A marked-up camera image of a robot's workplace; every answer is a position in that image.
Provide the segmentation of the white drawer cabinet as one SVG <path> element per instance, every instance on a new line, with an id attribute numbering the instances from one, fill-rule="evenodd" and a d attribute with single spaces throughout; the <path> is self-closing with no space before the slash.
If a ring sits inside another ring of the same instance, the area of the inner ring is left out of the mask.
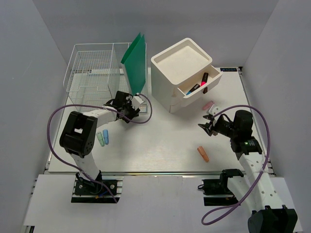
<path id="1" fill-rule="evenodd" d="M 185 38 L 151 58 L 152 96 L 168 112 L 180 102 L 177 88 L 212 63 L 192 39 Z"/>

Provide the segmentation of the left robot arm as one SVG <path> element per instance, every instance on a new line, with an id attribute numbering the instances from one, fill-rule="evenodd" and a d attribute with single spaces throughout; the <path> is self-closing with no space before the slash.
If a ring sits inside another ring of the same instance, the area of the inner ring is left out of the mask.
<path id="1" fill-rule="evenodd" d="M 95 164 L 92 149 L 97 128 L 119 119 L 129 122 L 139 116 L 143 99 L 139 95 L 118 91 L 114 99 L 101 109 L 90 112 L 70 113 L 60 137 L 60 146 L 74 159 L 81 170 L 80 177 L 86 182 L 86 188 L 93 194 L 102 190 L 101 171 Z"/>

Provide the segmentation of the blue highlighter marker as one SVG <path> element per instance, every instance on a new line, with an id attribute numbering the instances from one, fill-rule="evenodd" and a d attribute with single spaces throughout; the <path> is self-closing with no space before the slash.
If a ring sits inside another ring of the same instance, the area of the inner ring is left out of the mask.
<path id="1" fill-rule="evenodd" d="M 191 94 L 192 92 L 194 92 L 195 90 L 197 90 L 198 88 L 200 88 L 199 84 L 194 85 L 187 93 L 186 95 Z"/>

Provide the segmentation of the white top drawer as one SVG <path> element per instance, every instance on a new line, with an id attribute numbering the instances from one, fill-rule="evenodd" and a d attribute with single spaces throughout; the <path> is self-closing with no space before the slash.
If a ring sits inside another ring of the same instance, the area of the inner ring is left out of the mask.
<path id="1" fill-rule="evenodd" d="M 222 75 L 222 72 L 209 65 L 182 82 L 175 91 L 181 107 L 186 107 L 203 97 L 219 83 Z"/>

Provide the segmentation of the pink highlighter marker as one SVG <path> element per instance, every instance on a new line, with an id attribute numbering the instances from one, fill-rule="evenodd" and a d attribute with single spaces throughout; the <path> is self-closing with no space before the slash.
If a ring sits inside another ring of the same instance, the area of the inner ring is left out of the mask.
<path id="1" fill-rule="evenodd" d="M 208 76 L 209 74 L 207 72 L 205 72 L 202 76 L 202 80 L 201 80 L 201 86 L 205 85 L 207 83 L 208 80 Z"/>

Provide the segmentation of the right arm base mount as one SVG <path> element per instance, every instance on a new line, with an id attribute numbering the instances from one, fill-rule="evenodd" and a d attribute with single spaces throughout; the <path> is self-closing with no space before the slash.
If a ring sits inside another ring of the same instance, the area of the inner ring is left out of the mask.
<path id="1" fill-rule="evenodd" d="M 203 179 L 197 189 L 203 192 L 204 206 L 230 206 L 238 203 L 235 195 L 228 189 L 228 180 L 244 177 L 239 169 L 224 169 L 217 179 Z"/>

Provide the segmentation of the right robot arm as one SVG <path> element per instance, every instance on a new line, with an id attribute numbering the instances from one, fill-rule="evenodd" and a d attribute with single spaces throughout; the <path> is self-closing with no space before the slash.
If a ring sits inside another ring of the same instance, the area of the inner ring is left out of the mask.
<path id="1" fill-rule="evenodd" d="M 230 139 L 231 149 L 246 174 L 239 169 L 225 169 L 221 172 L 216 187 L 224 193 L 232 193 L 238 202 L 229 205 L 225 214 L 209 224 L 220 221 L 242 205 L 250 213 L 247 221 L 249 232 L 294 232 L 297 213 L 295 209 L 286 206 L 271 181 L 267 168 L 269 156 L 262 154 L 259 142 L 252 135 L 252 113 L 237 110 L 233 120 L 224 113 L 218 113 L 217 116 L 205 115 L 204 118 L 209 122 L 199 126 L 209 136 L 221 134 Z"/>

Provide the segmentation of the green plastic folder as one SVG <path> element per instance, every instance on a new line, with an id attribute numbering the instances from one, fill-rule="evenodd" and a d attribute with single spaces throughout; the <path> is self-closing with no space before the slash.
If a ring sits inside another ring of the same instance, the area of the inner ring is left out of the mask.
<path id="1" fill-rule="evenodd" d="M 121 67 L 132 95 L 141 93 L 146 82 L 145 37 L 139 33 L 125 52 Z"/>

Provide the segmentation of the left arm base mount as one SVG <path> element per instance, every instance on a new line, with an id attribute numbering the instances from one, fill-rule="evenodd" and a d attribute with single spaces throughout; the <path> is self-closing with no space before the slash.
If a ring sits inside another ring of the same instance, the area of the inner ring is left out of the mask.
<path id="1" fill-rule="evenodd" d="M 82 178 L 79 172 L 75 175 L 75 182 L 71 196 L 71 203 L 117 203 L 121 197 L 123 180 L 121 178 L 113 179 L 99 175 L 94 183 Z"/>

